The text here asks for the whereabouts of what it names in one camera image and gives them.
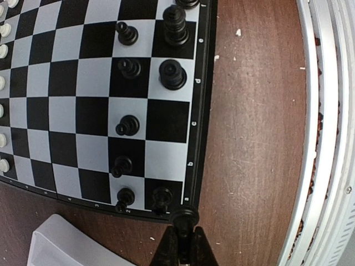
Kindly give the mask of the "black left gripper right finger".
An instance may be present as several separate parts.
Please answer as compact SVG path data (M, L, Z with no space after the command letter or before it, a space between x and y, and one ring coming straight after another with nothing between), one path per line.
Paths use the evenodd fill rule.
M192 238L193 266L219 266L202 227L196 227Z

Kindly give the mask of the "black chess piece king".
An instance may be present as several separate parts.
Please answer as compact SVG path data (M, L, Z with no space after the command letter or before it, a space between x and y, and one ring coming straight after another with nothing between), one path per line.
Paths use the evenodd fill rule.
M186 25L186 12L175 4L167 7L163 12L164 39L172 47L182 47L190 38Z

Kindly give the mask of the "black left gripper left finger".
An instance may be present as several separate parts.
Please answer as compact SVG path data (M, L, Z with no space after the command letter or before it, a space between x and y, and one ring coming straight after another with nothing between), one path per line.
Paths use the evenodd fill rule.
M178 237L173 226L168 226L161 238L150 266L178 266Z

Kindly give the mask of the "black knight piece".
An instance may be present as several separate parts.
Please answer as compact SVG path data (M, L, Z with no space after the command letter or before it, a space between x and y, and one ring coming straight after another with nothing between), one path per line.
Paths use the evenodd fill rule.
M175 228L179 238L189 238L200 219L197 209L189 205L181 205L171 212L169 221Z

